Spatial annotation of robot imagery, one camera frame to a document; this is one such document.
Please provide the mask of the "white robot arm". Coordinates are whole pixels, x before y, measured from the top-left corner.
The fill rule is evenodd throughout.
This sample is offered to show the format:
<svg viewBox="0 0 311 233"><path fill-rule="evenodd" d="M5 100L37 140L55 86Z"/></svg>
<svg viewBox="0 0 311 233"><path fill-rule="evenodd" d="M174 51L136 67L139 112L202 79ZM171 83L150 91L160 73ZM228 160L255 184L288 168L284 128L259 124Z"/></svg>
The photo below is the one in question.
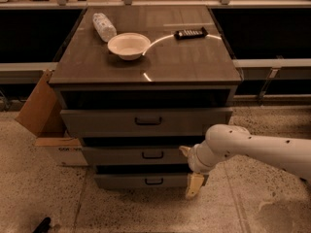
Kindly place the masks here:
<svg viewBox="0 0 311 233"><path fill-rule="evenodd" d="M209 173L220 162L235 155L255 160L311 180L311 140L252 135L245 127L215 124L205 133L205 140L193 147L179 146L187 158L186 198L193 198L204 185Z"/></svg>

